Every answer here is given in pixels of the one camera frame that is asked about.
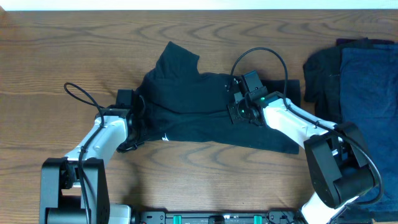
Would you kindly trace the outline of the dark teal t-shirt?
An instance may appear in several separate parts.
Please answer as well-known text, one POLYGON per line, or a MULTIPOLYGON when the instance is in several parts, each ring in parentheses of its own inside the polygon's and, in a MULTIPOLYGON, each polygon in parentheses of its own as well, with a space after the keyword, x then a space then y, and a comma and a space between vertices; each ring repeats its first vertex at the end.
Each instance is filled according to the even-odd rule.
POLYGON ((248 121, 232 123, 227 105, 231 76, 199 73, 199 56, 169 42, 155 67, 131 94, 136 136, 118 152, 146 141, 214 141, 241 147, 297 154, 299 146, 283 133, 248 121))

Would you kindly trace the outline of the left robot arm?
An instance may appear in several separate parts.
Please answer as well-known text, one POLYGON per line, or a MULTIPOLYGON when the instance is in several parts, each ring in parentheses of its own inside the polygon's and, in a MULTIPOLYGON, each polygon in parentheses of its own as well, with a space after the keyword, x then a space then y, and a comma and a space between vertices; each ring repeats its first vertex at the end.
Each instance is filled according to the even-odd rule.
POLYGON ((115 152, 138 148, 134 119, 132 108, 103 108, 76 148, 42 164, 40 223, 140 222, 131 206, 109 201, 105 173, 115 152))

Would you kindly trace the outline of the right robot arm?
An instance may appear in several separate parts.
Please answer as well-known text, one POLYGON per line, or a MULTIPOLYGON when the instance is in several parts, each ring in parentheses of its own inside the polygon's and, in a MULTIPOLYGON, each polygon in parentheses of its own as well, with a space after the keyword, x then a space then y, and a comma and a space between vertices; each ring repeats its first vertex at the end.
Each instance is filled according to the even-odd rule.
POLYGON ((381 173, 355 124, 317 118, 279 92, 239 94, 227 109, 232 121, 265 125, 304 148, 315 192, 293 223, 334 223, 360 196, 383 188, 381 173))

